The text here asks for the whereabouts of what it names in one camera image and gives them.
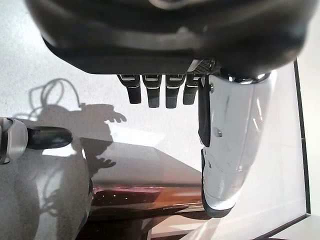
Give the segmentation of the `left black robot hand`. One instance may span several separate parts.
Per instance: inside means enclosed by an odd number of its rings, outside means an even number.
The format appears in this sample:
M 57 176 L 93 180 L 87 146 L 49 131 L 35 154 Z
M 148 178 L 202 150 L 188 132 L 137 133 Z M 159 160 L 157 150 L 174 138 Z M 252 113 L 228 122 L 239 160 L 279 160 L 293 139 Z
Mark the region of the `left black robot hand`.
M 89 74 L 140 83 L 157 106 L 198 95 L 201 198 L 212 218 L 236 205 L 260 146 L 277 69 L 306 41 L 316 0 L 28 0 L 48 49 Z

